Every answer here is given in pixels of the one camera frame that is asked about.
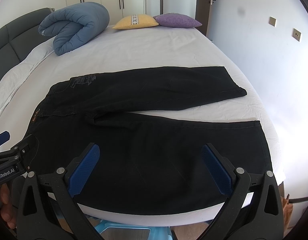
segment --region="black jeans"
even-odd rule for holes
[[[212,123],[128,113],[181,110],[246,95],[224,67],[159,67],[71,78],[50,89],[27,135],[39,140],[25,165],[38,174],[67,166],[88,143],[101,157],[78,203],[100,210],[176,214],[225,200],[201,159],[211,142],[234,166],[271,170],[259,121]]]

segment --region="purple pillow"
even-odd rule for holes
[[[202,26],[200,22],[184,14],[166,13],[153,17],[159,25],[173,28],[193,28]]]

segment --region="blue quilt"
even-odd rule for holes
[[[84,45],[105,30],[109,23],[107,9],[95,2],[73,4],[49,14],[40,24],[38,32],[56,36],[55,54],[62,55]]]

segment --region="light switch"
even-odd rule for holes
[[[300,41],[300,39],[301,39],[301,33],[300,33],[298,30],[293,29],[292,37],[295,38],[297,41]]]
[[[271,25],[273,25],[273,26],[275,27],[275,25],[276,25],[276,19],[273,18],[273,17],[270,17],[269,24],[271,24]]]

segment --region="upholstered headboard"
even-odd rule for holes
[[[34,47],[51,38],[38,33],[39,24],[51,12],[50,8],[33,11],[0,29],[0,80],[22,62]]]

